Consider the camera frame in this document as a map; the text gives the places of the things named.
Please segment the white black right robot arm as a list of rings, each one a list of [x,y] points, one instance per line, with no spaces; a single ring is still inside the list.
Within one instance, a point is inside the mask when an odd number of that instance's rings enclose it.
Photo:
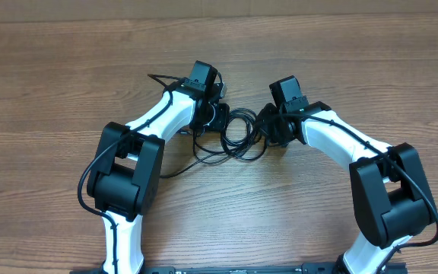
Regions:
[[[276,145],[297,140],[345,169],[351,180],[354,217],[360,233],[335,262],[303,263],[302,273],[406,273],[391,258],[409,247],[438,241],[438,211],[417,150],[390,145],[344,122],[321,101],[309,103],[289,76],[269,86],[273,103],[255,127]]]

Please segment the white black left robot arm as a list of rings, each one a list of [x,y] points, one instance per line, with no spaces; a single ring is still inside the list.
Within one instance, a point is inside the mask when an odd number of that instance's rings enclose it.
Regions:
[[[165,144],[183,127],[220,131],[229,111],[220,102],[226,85],[212,65],[197,61],[188,77],[152,75],[163,85],[160,101],[125,125],[110,122],[78,182],[78,202],[103,219],[106,259],[95,273],[142,273],[143,216],[160,179]]]

